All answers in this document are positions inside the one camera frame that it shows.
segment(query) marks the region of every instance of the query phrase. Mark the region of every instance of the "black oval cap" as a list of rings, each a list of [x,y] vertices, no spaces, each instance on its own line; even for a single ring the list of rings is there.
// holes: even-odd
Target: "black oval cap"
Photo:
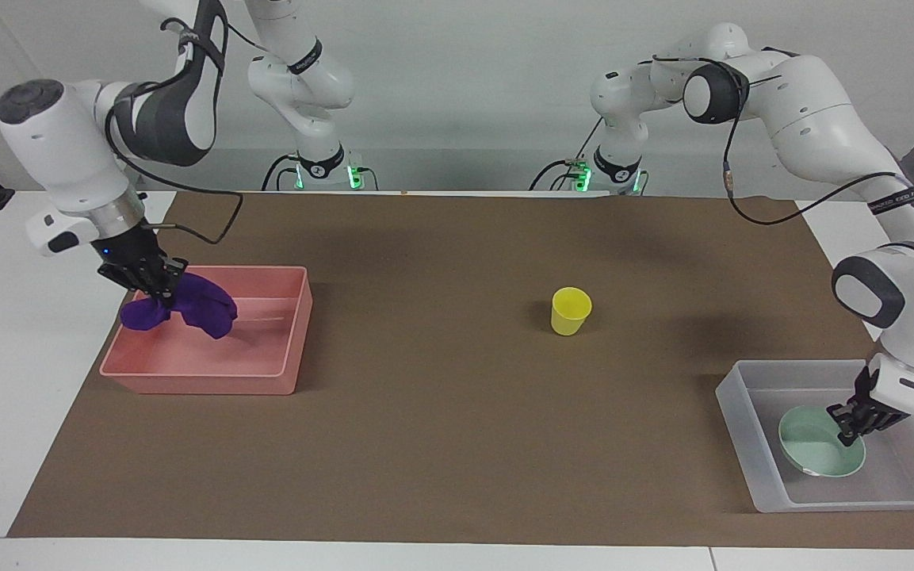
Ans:
[[[35,79],[10,90],[0,97],[0,121],[19,125],[30,117],[50,109],[62,98],[65,86],[54,79]]]

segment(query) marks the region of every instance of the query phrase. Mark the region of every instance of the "white wall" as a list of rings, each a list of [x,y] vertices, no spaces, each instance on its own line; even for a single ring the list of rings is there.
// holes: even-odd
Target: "white wall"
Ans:
[[[225,5],[254,36],[243,5]],[[898,155],[914,145],[914,2],[323,0],[305,9],[358,80],[354,105],[337,113],[340,130],[384,187],[526,187],[590,130],[587,90],[598,73],[717,21],[738,22],[754,46],[823,57],[880,140]],[[279,118],[244,81],[254,50],[232,43],[217,149],[191,170],[157,170],[255,188],[269,159],[290,148]],[[136,0],[0,0],[0,93],[32,70],[64,80],[163,79],[173,62],[174,35],[159,32]],[[649,192],[721,194],[725,127],[694,125],[681,109],[652,113],[649,125]],[[806,198],[823,190],[776,167],[758,123],[740,126],[732,157],[740,193]],[[1,142],[0,173],[29,185]]]

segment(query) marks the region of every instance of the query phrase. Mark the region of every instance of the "white table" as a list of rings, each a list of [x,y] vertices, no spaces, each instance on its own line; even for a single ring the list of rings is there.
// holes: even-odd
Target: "white table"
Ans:
[[[173,198],[170,192],[151,193],[146,202],[149,220],[163,218]],[[98,277],[98,258],[89,248],[52,259],[33,252],[23,236],[23,223],[46,204],[43,193],[23,192],[0,213],[0,568],[802,571],[836,565],[914,565],[914,552],[850,550],[4,539],[124,296],[119,286]],[[829,203],[809,213],[807,220],[831,263],[884,241],[860,203]]]

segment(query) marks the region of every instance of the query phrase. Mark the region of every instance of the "translucent plastic container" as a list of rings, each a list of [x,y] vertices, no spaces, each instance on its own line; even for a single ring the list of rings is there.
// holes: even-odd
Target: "translucent plastic container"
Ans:
[[[291,394],[297,383],[312,293],[308,272],[288,266],[191,266],[224,288],[239,318],[223,339],[180,314],[150,331],[119,327],[101,375],[135,393]],[[142,299],[138,293],[135,299]]]
[[[780,450],[784,412],[844,402],[864,361],[739,361],[717,387],[732,444],[761,512],[914,510],[914,416],[865,437],[866,464],[849,477],[812,477]]]

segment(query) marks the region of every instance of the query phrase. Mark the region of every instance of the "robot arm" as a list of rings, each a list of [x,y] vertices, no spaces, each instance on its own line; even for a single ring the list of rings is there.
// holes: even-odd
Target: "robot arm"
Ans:
[[[682,102],[703,124],[758,118],[782,165],[805,180],[855,186],[893,242],[841,261],[833,290],[851,313],[883,329],[847,404],[831,406],[841,439],[884,430],[914,413],[914,185],[866,129],[819,58],[754,51],[739,26],[715,25],[631,72],[598,77],[591,102],[605,117],[592,185],[621,190],[637,176],[648,138],[641,113]],[[725,185],[729,188],[725,163]]]
[[[192,165],[215,135],[228,29],[218,0],[142,0],[177,29],[175,75],[162,83],[39,79],[0,97],[0,131],[54,209],[28,223],[46,255],[92,243],[98,272],[171,307],[185,260],[160,249],[143,203],[117,166],[105,129],[141,159]]]
[[[301,11],[301,0],[246,0],[260,43],[269,50],[249,66],[253,93],[294,132],[300,181],[353,185],[350,153],[328,109],[354,98],[350,71],[323,50]]]

